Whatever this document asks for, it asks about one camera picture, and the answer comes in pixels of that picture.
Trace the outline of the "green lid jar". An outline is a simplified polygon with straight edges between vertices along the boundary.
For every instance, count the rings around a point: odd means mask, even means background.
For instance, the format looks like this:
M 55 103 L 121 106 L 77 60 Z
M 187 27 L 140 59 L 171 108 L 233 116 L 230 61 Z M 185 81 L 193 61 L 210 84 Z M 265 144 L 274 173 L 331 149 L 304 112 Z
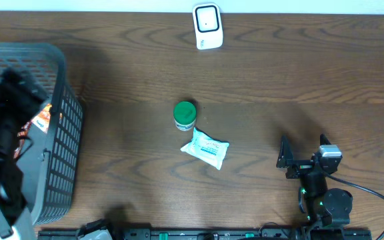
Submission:
M 194 104 L 189 101 L 181 101 L 174 107 L 173 119 L 176 128 L 181 131 L 191 130 L 197 118 L 197 110 Z

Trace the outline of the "orange snack packet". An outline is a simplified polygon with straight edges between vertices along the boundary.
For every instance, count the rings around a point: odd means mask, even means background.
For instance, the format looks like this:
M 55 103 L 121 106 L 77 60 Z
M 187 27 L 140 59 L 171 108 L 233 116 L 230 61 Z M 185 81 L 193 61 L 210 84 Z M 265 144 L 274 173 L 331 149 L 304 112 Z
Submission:
M 42 111 L 34 116 L 32 118 L 31 122 L 34 124 L 38 129 L 40 129 L 44 133 L 48 133 L 49 130 L 49 124 L 51 120 L 51 113 L 50 110 L 52 108 L 52 104 L 48 103 Z

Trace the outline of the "red chocolate bar wrapper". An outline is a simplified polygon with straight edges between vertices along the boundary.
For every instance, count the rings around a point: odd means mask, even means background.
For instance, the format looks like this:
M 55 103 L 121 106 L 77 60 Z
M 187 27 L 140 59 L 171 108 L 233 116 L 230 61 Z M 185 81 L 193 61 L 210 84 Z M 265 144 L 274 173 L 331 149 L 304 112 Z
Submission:
M 28 132 L 31 128 L 31 124 L 32 122 L 27 122 L 20 130 L 20 132 L 17 134 L 18 136 L 18 139 L 19 139 L 19 143 L 18 143 L 18 146 L 17 148 L 15 149 L 15 152 L 14 152 L 14 158 L 15 159 L 18 159 L 21 152 L 22 152 L 22 149 L 24 147 L 24 144 L 26 142 L 26 139 L 27 139 L 27 135 L 28 135 Z

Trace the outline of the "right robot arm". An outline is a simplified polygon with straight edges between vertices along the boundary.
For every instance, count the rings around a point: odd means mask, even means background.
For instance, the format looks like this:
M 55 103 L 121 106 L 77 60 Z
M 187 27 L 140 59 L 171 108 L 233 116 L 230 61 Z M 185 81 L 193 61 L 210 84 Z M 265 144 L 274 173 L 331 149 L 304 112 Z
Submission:
M 353 197 L 350 192 L 328 188 L 326 178 L 337 171 L 343 156 L 338 146 L 320 135 L 320 146 L 310 159 L 297 160 L 291 145 L 282 136 L 276 167 L 286 169 L 288 179 L 299 179 L 299 208 L 309 224 L 297 234 L 302 239 L 344 239 L 343 228 L 350 224 Z

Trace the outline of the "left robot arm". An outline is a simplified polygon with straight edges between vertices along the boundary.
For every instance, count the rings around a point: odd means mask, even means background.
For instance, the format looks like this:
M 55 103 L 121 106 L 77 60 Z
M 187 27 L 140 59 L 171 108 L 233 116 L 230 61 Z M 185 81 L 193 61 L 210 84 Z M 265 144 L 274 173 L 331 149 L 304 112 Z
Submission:
M 7 68 L 0 75 L 0 239 L 35 239 L 23 172 L 15 150 L 22 128 L 45 106 L 48 94 L 28 71 Z

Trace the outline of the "white teal wipes pack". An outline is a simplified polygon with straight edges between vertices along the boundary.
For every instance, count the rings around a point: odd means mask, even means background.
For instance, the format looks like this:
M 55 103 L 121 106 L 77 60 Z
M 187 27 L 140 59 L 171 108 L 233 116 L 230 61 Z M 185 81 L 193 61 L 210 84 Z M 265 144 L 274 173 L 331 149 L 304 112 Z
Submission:
M 195 127 L 192 140 L 182 146 L 181 151 L 220 170 L 228 148 L 228 142 L 215 140 Z

